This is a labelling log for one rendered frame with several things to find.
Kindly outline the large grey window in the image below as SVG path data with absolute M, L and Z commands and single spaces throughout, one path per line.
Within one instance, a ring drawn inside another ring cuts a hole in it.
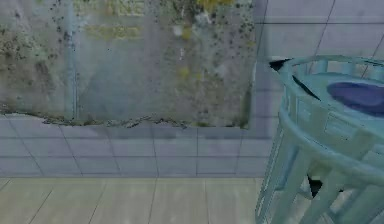
M 0 113 L 245 127 L 255 0 L 0 0 Z

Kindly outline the dark blue cloth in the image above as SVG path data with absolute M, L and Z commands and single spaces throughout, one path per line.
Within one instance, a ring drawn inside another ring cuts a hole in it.
M 353 82 L 329 84 L 328 94 L 344 106 L 374 117 L 384 117 L 384 87 Z

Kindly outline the pale teal slatted basket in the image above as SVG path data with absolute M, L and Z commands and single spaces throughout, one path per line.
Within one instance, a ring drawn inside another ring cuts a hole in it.
M 269 65 L 284 92 L 256 224 L 384 224 L 384 117 L 327 92 L 337 82 L 384 87 L 384 61 L 318 55 Z

